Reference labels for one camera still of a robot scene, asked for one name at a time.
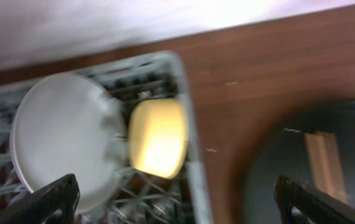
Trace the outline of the pale green plate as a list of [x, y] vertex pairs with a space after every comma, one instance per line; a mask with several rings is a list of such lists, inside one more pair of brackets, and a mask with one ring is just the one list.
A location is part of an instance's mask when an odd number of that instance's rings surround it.
[[103, 205], [126, 166], [121, 103], [89, 78], [62, 73], [35, 84], [12, 122], [10, 151], [20, 181], [35, 192], [66, 174], [80, 191], [77, 213]]

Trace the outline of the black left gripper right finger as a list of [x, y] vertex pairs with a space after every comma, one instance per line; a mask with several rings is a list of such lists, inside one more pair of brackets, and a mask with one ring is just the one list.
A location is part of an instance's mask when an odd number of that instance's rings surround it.
[[282, 223], [355, 224], [355, 208], [302, 180], [281, 175], [273, 194]]

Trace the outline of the yellow bowl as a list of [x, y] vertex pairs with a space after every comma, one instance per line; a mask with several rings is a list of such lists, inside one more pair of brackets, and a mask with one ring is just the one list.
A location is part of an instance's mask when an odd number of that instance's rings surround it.
[[138, 171], [173, 179], [181, 170], [189, 130], [181, 100], [146, 100], [136, 106], [128, 126], [129, 161]]

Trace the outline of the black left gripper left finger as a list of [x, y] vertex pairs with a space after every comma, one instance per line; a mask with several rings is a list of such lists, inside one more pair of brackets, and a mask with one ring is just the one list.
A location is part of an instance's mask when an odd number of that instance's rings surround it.
[[0, 224], [73, 224], [80, 199], [74, 174], [67, 174], [0, 211]]

